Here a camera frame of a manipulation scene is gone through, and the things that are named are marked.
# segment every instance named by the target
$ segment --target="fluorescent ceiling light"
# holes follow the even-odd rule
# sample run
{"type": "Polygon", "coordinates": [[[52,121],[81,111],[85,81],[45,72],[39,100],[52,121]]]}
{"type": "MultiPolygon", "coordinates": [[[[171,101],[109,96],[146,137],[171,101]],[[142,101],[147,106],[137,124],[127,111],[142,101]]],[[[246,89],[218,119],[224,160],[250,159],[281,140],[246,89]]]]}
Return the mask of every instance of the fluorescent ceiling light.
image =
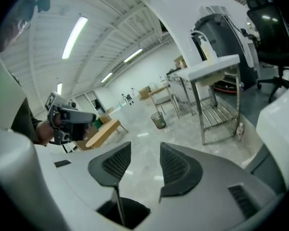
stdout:
{"type": "Polygon", "coordinates": [[[67,59],[69,58],[69,55],[71,54],[71,51],[74,47],[74,44],[80,34],[80,32],[82,31],[83,27],[86,25],[88,21],[88,18],[86,17],[79,17],[79,19],[77,20],[70,36],[68,37],[68,40],[66,42],[66,47],[64,48],[63,54],[62,54],[62,59],[67,59]]]}
{"type": "Polygon", "coordinates": [[[164,180],[164,177],[163,177],[163,176],[160,176],[160,175],[155,175],[155,176],[154,176],[154,179],[155,179],[155,180],[164,180]]]}
{"type": "Polygon", "coordinates": [[[59,83],[59,84],[57,85],[57,93],[58,93],[59,95],[61,95],[61,93],[62,93],[62,83],[59,83]]]}
{"type": "Polygon", "coordinates": [[[110,76],[112,76],[112,73],[109,73],[109,74],[101,81],[101,83],[105,82],[110,76]]]}
{"type": "Polygon", "coordinates": [[[149,133],[141,133],[141,134],[138,134],[137,137],[143,137],[143,136],[147,136],[149,135],[149,133]]]}
{"type": "Polygon", "coordinates": [[[268,20],[268,19],[271,19],[271,17],[268,16],[268,15],[263,15],[262,18],[263,18],[263,19],[267,19],[267,20],[268,20]]]}
{"type": "Polygon", "coordinates": [[[132,55],[130,55],[128,58],[126,58],[125,60],[124,60],[124,62],[126,63],[126,62],[128,62],[130,59],[132,59],[134,56],[136,56],[136,55],[138,55],[140,52],[142,52],[143,51],[143,49],[139,49],[138,51],[136,51],[135,53],[133,53],[132,55]]]}

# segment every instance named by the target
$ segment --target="wooden table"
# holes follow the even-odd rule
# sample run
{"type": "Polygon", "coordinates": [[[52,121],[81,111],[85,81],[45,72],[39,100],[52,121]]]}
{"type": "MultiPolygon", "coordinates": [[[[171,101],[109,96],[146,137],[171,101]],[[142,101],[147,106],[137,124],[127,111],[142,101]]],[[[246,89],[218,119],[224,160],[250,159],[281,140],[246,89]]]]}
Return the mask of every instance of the wooden table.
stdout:
{"type": "Polygon", "coordinates": [[[107,122],[91,139],[89,139],[89,141],[86,143],[86,147],[92,149],[100,147],[107,140],[107,138],[115,130],[117,130],[119,126],[121,126],[128,133],[128,131],[121,125],[118,119],[111,120],[107,122]]]}

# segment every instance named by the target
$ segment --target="white tabletop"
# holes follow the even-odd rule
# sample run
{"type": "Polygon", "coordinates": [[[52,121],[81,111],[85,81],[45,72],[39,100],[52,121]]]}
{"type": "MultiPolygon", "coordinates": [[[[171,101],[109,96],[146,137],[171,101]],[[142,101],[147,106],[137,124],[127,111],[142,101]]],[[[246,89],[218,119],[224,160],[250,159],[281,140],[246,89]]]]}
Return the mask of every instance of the white tabletop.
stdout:
{"type": "Polygon", "coordinates": [[[222,56],[217,58],[216,63],[210,63],[208,60],[202,61],[192,67],[177,71],[176,75],[193,81],[238,63],[240,63],[239,55],[222,56]]]}

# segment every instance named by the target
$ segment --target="white ceiling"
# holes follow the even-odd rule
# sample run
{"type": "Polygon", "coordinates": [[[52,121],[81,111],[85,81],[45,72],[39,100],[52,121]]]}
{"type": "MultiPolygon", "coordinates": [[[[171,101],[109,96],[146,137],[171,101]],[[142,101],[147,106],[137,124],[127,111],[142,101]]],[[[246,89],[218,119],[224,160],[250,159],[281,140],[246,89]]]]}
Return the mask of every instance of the white ceiling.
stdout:
{"type": "Polygon", "coordinates": [[[101,85],[110,71],[140,47],[146,51],[169,39],[158,18],[140,0],[51,0],[47,12],[35,12],[30,28],[0,55],[20,80],[33,114],[63,84],[70,97],[101,85]],[[69,59],[62,60],[66,41],[79,15],[89,20],[69,59]]]}

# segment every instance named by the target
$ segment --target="stainless steel cart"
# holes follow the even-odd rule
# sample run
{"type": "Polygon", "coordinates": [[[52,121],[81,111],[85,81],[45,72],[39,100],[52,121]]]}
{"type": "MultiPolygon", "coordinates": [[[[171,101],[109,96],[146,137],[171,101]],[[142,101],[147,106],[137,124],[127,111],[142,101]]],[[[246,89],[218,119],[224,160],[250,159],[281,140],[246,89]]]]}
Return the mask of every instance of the stainless steel cart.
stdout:
{"type": "Polygon", "coordinates": [[[239,57],[238,55],[219,57],[218,62],[214,64],[209,64],[208,62],[201,62],[191,68],[183,69],[177,72],[180,77],[184,92],[186,94],[191,113],[193,115],[193,109],[189,101],[189,97],[184,85],[183,78],[191,82],[192,90],[195,96],[197,113],[199,115],[200,127],[201,127],[201,139],[202,144],[205,144],[205,132],[213,128],[224,126],[229,124],[233,120],[236,121],[234,127],[234,134],[240,123],[240,71],[238,67],[239,57]],[[217,75],[219,73],[224,73],[228,76],[235,77],[236,81],[232,82],[236,85],[236,114],[229,112],[222,103],[216,101],[214,88],[210,86],[209,92],[210,96],[204,99],[200,99],[198,90],[196,88],[196,83],[203,81],[211,76],[217,75]]]}

